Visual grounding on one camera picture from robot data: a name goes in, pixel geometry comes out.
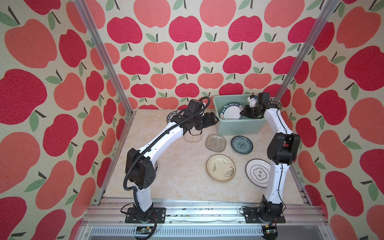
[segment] green leaf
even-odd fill
[[[240,4],[239,9],[245,9],[245,8],[249,5],[250,2],[251,2],[251,0],[244,0],[244,1]]]
[[[240,46],[241,46],[241,42],[240,42],[240,43],[236,43],[236,44],[231,48],[231,50],[236,50],[236,49],[238,49]]]
[[[309,92],[308,94],[307,94],[307,96],[308,97],[314,97],[314,96],[316,96],[317,94],[315,93],[315,92]]]
[[[214,37],[212,36],[212,34],[210,34],[210,33],[205,33],[205,36],[207,37],[207,39],[208,39],[209,41],[211,41],[211,42],[214,41]]]
[[[152,42],[156,42],[156,38],[155,38],[152,34],[146,33],[145,35],[146,35],[147,38],[148,38],[149,40],[151,40]]]
[[[335,199],[334,197],[331,198],[331,207],[332,207],[332,210],[333,210],[333,211],[336,210],[337,203],[336,203],[336,199]]]
[[[18,26],[17,22],[5,13],[0,12],[0,22],[7,26]]]
[[[343,17],[344,9],[345,9],[345,3],[341,2],[339,6],[339,11],[338,11],[339,17],[341,18]]]
[[[70,145],[68,146],[68,157],[71,159],[73,155],[73,145],[70,143]]]
[[[128,49],[128,43],[124,43],[123,45],[121,45],[120,52],[124,52],[127,49]]]
[[[80,76],[83,75],[83,65],[81,63],[79,64],[79,73],[80,73]]]
[[[347,141],[344,144],[350,149],[361,149],[360,145],[355,142]]]
[[[321,4],[321,1],[322,1],[322,0],[315,0],[313,3],[311,3],[311,5],[309,5],[309,6],[307,7],[306,10],[312,10],[312,9],[314,9],[315,7],[317,7],[318,5]]]
[[[378,3],[376,3],[376,4],[371,8],[371,12],[379,11],[379,10],[382,9],[383,7],[384,7],[384,0],[381,0],[381,1],[379,1]]]
[[[272,81],[278,80],[278,79],[282,78],[283,76],[284,76],[284,74],[277,75],[277,77],[273,78]]]
[[[319,120],[319,125],[320,125],[321,130],[324,128],[324,124],[325,124],[324,118],[321,117]]]
[[[33,112],[29,117],[29,126],[31,127],[32,132],[36,131],[39,126],[39,116],[37,113]]]
[[[64,205],[68,205],[68,204],[70,204],[71,202],[73,202],[73,201],[76,199],[76,197],[77,197],[77,194],[73,194],[72,196],[70,196],[70,197],[68,198],[68,200],[65,202]]]
[[[342,61],[344,61],[346,59],[346,57],[344,57],[344,56],[338,56],[338,57],[336,57],[332,62],[334,63],[334,64],[337,64],[337,63],[341,63]]]
[[[314,60],[315,57],[316,57],[316,49],[313,48],[313,49],[312,49],[312,52],[311,52],[311,58],[312,58],[312,60]]]
[[[105,10],[111,11],[114,6],[115,6],[115,1],[114,0],[108,0],[107,4],[105,5]]]
[[[155,72],[157,72],[158,74],[162,74],[162,73],[161,73],[161,70],[158,69],[158,68],[153,68],[153,70],[155,70]]]
[[[86,40],[85,43],[90,46],[91,48],[94,48],[95,45],[90,41],[90,40]]]
[[[179,9],[183,5],[183,0],[177,0],[173,5],[173,10]]]
[[[359,86],[357,84],[353,84],[351,87],[351,97],[353,100],[356,100],[356,98],[359,95]]]
[[[92,175],[94,175],[95,174],[95,170],[96,170],[96,166],[95,166],[96,164],[92,164],[92,169],[91,169],[91,171],[92,171]]]
[[[185,43],[180,43],[180,44],[177,46],[176,51],[179,51],[179,50],[183,49],[184,46],[185,46]]]
[[[320,169],[327,169],[321,162],[315,162],[315,164]]]
[[[290,46],[290,47],[288,48],[287,52],[292,51],[292,50],[295,50],[299,45],[300,45],[300,43],[296,43],[296,44]]]
[[[377,186],[375,183],[371,183],[368,187],[368,193],[369,196],[373,201],[376,201],[377,197],[379,196],[379,190],[377,189]]]
[[[79,113],[77,115],[78,118],[85,118],[86,116],[87,116],[87,114],[85,112]]]
[[[49,24],[49,28],[51,30],[53,30],[55,28],[56,20],[55,20],[55,17],[53,16],[52,12],[48,13],[48,24]]]
[[[211,69],[207,68],[207,67],[203,67],[204,71],[207,72],[207,73],[211,73]]]
[[[53,84],[59,84],[59,83],[61,83],[60,78],[58,78],[58,77],[56,77],[56,76],[49,76],[49,77],[46,77],[45,80],[47,80],[47,82],[49,82],[49,83],[53,83]]]
[[[272,42],[272,36],[269,33],[264,33],[264,38],[267,42]]]
[[[228,79],[231,79],[231,78],[233,78],[233,76],[234,76],[234,75],[235,75],[234,73],[232,73],[232,74],[229,74],[229,75],[228,75],[228,77],[226,77],[226,78],[225,78],[225,80],[228,80]]]
[[[44,184],[44,182],[45,182],[45,179],[36,180],[32,182],[29,186],[27,186],[24,192],[31,192],[33,190],[36,190],[39,187],[41,187]]]

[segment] white plate with chinese characters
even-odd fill
[[[261,159],[252,159],[245,166],[247,177],[259,187],[267,187],[271,165]]]
[[[216,181],[227,182],[235,176],[236,168],[229,157],[218,154],[208,159],[207,172]]]

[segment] white plate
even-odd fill
[[[236,168],[229,157],[218,154],[208,159],[207,172],[216,181],[227,182],[235,176]]]
[[[243,115],[240,115],[242,110],[243,106],[240,103],[228,103],[223,107],[223,110],[221,110],[220,118],[223,120],[242,119]]]
[[[245,166],[247,177],[259,187],[267,187],[271,165],[261,159],[252,159]]]

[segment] patterned fabric wall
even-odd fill
[[[3,0],[0,22],[0,240],[73,239],[125,110],[73,2]]]
[[[99,33],[133,109],[182,109],[219,94],[274,96],[321,8],[312,0],[97,1],[106,16]],[[297,78],[307,75],[304,64]]]
[[[289,85],[282,112],[302,139],[300,179],[338,240],[384,239],[383,7],[340,2],[324,27],[331,44],[321,52],[314,44],[310,74]]]

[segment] beige table surface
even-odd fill
[[[122,187],[127,152],[132,147],[139,149],[157,136],[166,127],[166,117],[171,111],[139,109],[136,112],[104,197],[132,197],[132,191],[127,192]],[[181,137],[159,157],[159,170],[151,185],[153,199],[261,201],[266,188],[258,187],[248,179],[245,165],[255,158],[270,163],[266,150],[274,133],[268,123],[258,134],[245,135],[253,142],[253,151],[249,154],[239,154],[232,149],[230,140],[233,136],[225,136],[227,147],[223,152],[210,151],[205,146],[205,139],[211,133],[216,133],[215,126],[203,129],[200,142],[187,142]],[[207,173],[207,160],[216,154],[226,155],[235,163],[235,176],[228,182],[215,181]],[[286,176],[283,201],[287,204],[303,204],[291,171]]]

